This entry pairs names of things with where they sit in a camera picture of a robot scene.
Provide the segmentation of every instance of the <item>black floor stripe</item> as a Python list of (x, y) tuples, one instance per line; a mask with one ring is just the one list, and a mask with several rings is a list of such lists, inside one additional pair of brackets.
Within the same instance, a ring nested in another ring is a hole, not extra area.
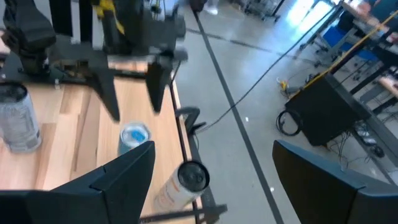
[[(191, 28), (187, 28), (187, 32), (191, 32), (193, 34), (200, 34), (201, 35), (201, 32), (199, 30), (195, 30), (195, 29), (191, 29)], [(283, 55), (283, 53), (280, 53), (280, 52), (277, 52), (277, 51), (274, 51), (274, 50), (270, 50), (270, 49), (265, 49), (263, 47), (247, 44), (247, 43), (244, 43), (244, 42), (241, 42), (241, 41), (238, 41), (238, 40), (228, 40), (228, 39), (225, 39), (224, 37), (222, 37), (220, 35), (209, 34), (209, 33), (205, 33), (205, 34), (207, 35), (207, 37), (210, 37), (210, 38), (213, 38), (213, 39), (227, 41), (227, 42), (232, 43), (232, 44), (240, 45), (240, 46), (243, 46), (243, 47), (249, 47), (249, 48), (260, 50), (260, 51), (263, 51), (263, 52), (269, 52), (269, 53), (276, 54), (276, 55), (279, 55), (279, 56)], [(316, 61), (313, 61), (313, 60), (310, 60), (310, 59), (307, 59), (307, 58), (297, 57), (297, 56), (294, 56), (294, 55), (286, 55), (285, 57), (292, 58), (294, 60), (300, 60), (300, 61), (303, 61), (303, 62), (307, 62), (307, 63), (312, 64), (312, 65), (316, 64)], [(329, 67), (329, 65), (322, 65), (322, 64), (320, 66), (325, 67), (325, 68)]]
[[(209, 52), (211, 60), (213, 61), (213, 64), (214, 64), (214, 67), (216, 69), (218, 78), (220, 79), (221, 85), (223, 86), (225, 95), (226, 95), (226, 97), (228, 99), (228, 103), (229, 103), (230, 106), (233, 106), (234, 105), (234, 100), (233, 100), (232, 94), (231, 94), (231, 92), (230, 92), (230, 90), (228, 88), (228, 85), (227, 85), (226, 80), (224, 78), (224, 75), (223, 75), (223, 73), (222, 73), (222, 71), (220, 69), (220, 66), (218, 65), (216, 56), (214, 55), (214, 51), (211, 48), (211, 45), (210, 45), (209, 40), (207, 38), (207, 35), (205, 34), (205, 30), (203, 29), (203, 26), (202, 26), (202, 24), (201, 24), (201, 22), (199, 20), (198, 14), (194, 12), (194, 16), (195, 16), (195, 19), (198, 22), (198, 26), (199, 26), (200, 32), (202, 34), (203, 40), (205, 41), (205, 45), (206, 45), (207, 51)], [(243, 138), (243, 141), (244, 141), (244, 143), (246, 145), (246, 148), (248, 150), (250, 159), (251, 159), (251, 161), (253, 163), (254, 170), (256, 171), (256, 174), (257, 174), (257, 176), (259, 178), (261, 187), (262, 187), (262, 189), (264, 191), (264, 194), (266, 195), (268, 204), (269, 204), (269, 206), (271, 208), (272, 214), (274, 215), (275, 221), (276, 221), (277, 224), (283, 224), (284, 221), (282, 219), (282, 216), (280, 215), (280, 212), (279, 212), (279, 209), (278, 209), (278, 207), (276, 205), (274, 196), (272, 196), (272, 193), (271, 193), (271, 190), (270, 190), (269, 185), (267, 183), (266, 177), (265, 177), (264, 173), (262, 172), (259, 160), (258, 160), (258, 158), (256, 156), (256, 153), (254, 152), (253, 146), (252, 146), (252, 144), (250, 142), (250, 139), (249, 139), (249, 135), (248, 135), (246, 129), (244, 128), (243, 122), (241, 120), (241, 117), (240, 117), (239, 112), (236, 109), (236, 107), (232, 108), (232, 113), (234, 115), (236, 123), (238, 124), (239, 131), (240, 131), (240, 133), (242, 135), (242, 138)]]

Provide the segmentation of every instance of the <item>blue and white can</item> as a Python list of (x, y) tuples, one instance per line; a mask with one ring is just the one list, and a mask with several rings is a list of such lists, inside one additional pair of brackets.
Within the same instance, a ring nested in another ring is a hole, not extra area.
[(119, 156), (134, 149), (140, 144), (150, 139), (150, 131), (148, 128), (138, 122), (131, 122), (122, 128), (119, 137)]

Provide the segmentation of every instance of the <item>silver can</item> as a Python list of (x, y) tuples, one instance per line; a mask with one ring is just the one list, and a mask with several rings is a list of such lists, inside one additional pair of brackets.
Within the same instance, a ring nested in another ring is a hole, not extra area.
[(42, 143), (32, 100), (19, 83), (0, 83), (0, 130), (11, 152), (32, 152)]
[(137, 122), (131, 122), (123, 126), (119, 137), (119, 156), (150, 139), (148, 128)]
[(209, 172), (202, 163), (183, 162), (155, 196), (154, 209), (162, 213), (181, 210), (203, 194), (209, 183)]

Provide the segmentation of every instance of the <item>gray floor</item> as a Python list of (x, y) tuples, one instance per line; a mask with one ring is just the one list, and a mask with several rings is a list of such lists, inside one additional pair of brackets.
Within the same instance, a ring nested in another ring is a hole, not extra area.
[[(50, 17), (48, 3), (36, 3)], [(330, 9), (330, 6), (320, 2), (316, 10), (305, 16), (311, 5), (312, 1), (286, 0), (279, 11), (282, 17), (276, 24), (272, 20), (260, 21), (246, 16), (223, 2), (220, 3), (217, 16), (200, 13), (200, 21), (204, 31), (209, 34), (208, 39), (215, 59), (234, 101), (239, 100), (264, 71)], [(0, 10), (3, 7), (4, 3), (0, 3)], [(229, 108), (228, 99), (203, 37), (198, 32), (199, 26), (194, 15), (188, 8), (183, 13), (190, 31), (183, 43), (188, 50), (189, 60), (182, 65), (177, 76), (180, 101), (183, 106), (199, 107), (199, 121), (211, 123)], [(76, 4), (73, 4), (73, 22), (78, 24)], [(95, 25), (95, 32), (97, 35), (94, 35), (94, 44), (100, 46), (102, 36), (98, 24)], [(74, 34), (75, 37), (79, 36), (78, 26), (74, 26)], [(228, 204), (229, 208), (221, 216), (220, 223), (281, 223), (274, 218), (247, 144), (254, 150), (283, 223), (300, 222), (274, 167), (271, 156), (274, 140), (284, 139), (331, 161), (338, 161), (335, 153), (322, 147), (312, 147), (303, 134), (287, 137), (275, 128), (275, 119), (287, 100), (280, 94), (277, 79), (293, 77), (289, 80), (291, 85), (302, 85), (309, 73), (324, 69), (314, 69), (312, 66), (312, 62), (319, 57), (315, 54), (315, 47), (305, 49), (294, 60), (292, 56), (296, 49), (297, 47), (288, 57), (283, 58), (237, 106), (240, 120), (249, 136), (249, 143), (244, 141), (233, 113), (228, 113), (212, 128), (198, 134), (200, 155), (210, 170), (210, 186), (215, 200), (217, 203)], [(337, 77), (342, 80), (347, 74), (348, 72), (339, 72)], [(345, 85), (352, 88), (355, 82), (347, 79)], [(375, 107), (379, 103), (375, 101), (369, 104)], [(288, 126), (293, 126), (292, 123), (287, 120)], [(398, 135), (398, 122), (395, 119), (386, 125)], [(351, 138), (346, 143), (343, 154), (348, 159), (366, 156), (359, 144)], [(351, 163), (349, 168), (387, 182), (373, 161), (365, 163), (363, 159), (359, 159)]]

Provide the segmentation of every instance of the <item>sneaker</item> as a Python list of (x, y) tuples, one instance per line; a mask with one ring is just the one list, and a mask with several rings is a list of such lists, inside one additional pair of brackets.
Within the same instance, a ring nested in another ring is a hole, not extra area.
[(211, 15), (217, 15), (218, 14), (218, 9), (216, 6), (208, 6), (207, 4), (205, 4), (205, 7), (203, 7), (203, 9), (208, 12)]

